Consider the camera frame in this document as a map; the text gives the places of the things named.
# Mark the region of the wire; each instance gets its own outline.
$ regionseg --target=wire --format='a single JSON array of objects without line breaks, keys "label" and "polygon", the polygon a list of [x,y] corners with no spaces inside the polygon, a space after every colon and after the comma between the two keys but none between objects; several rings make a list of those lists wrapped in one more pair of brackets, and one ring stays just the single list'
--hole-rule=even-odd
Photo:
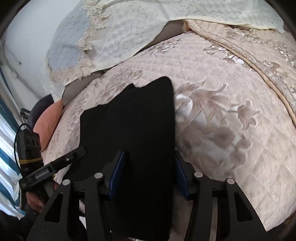
[{"label": "wire", "polygon": [[22,170],[21,170],[21,168],[20,168],[20,166],[19,166],[19,164],[18,164],[18,162],[17,162],[17,155],[16,155],[16,151],[15,151],[15,146],[16,146],[16,143],[17,143],[17,135],[18,135],[19,131],[21,130],[21,128],[22,128],[23,126],[27,126],[27,127],[29,127],[29,129],[30,129],[31,131],[33,131],[32,128],[31,128],[28,124],[23,123],[23,124],[20,125],[19,129],[17,130],[17,132],[16,132],[16,134],[15,134],[15,142],[14,142],[14,144],[13,144],[13,152],[14,152],[14,155],[15,155],[15,163],[17,164],[17,168],[18,168],[18,170],[20,171],[20,173],[21,173],[22,176],[23,176],[23,174],[22,174]]}]

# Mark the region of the folded black garment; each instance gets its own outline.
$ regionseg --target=folded black garment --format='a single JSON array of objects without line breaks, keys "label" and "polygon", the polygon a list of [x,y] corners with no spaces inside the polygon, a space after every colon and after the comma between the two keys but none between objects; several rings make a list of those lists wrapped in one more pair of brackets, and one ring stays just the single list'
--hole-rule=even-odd
[{"label": "folded black garment", "polygon": [[125,237],[168,240],[175,149],[170,79],[161,77],[141,88],[129,85],[108,104],[84,111],[80,121],[80,145],[87,154],[64,179],[85,180],[102,172],[117,150],[127,151],[117,195],[105,202],[110,229]]}]

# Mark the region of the blue and white striped fabric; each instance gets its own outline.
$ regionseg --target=blue and white striped fabric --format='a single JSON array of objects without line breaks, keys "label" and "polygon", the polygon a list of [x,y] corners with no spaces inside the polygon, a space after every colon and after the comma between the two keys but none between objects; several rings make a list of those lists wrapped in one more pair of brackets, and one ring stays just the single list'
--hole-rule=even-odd
[{"label": "blue and white striped fabric", "polygon": [[8,215],[22,218],[21,197],[18,180],[20,172],[14,161],[14,126],[0,114],[0,210]]}]

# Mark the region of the hand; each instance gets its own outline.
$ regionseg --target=hand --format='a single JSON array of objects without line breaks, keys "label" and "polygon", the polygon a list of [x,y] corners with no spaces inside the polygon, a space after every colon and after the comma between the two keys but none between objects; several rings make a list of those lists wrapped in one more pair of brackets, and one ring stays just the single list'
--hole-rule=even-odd
[{"label": "hand", "polygon": [[[53,183],[54,190],[56,190],[58,186],[59,184],[57,182]],[[33,192],[27,192],[26,197],[29,206],[38,213],[41,213],[44,208],[44,203],[40,200],[40,198]]]}]

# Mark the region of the pillow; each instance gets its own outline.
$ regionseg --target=pillow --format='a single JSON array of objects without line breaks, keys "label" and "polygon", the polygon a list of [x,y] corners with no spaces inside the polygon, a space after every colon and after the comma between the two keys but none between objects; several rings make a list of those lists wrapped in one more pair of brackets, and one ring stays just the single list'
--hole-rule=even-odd
[{"label": "pillow", "polygon": [[54,103],[52,95],[41,98],[32,108],[27,124],[33,129],[42,113]]},{"label": "pillow", "polygon": [[62,110],[63,102],[62,100],[59,100],[48,107],[37,120],[33,131],[40,136],[41,151],[47,147],[54,130],[59,123]]}]

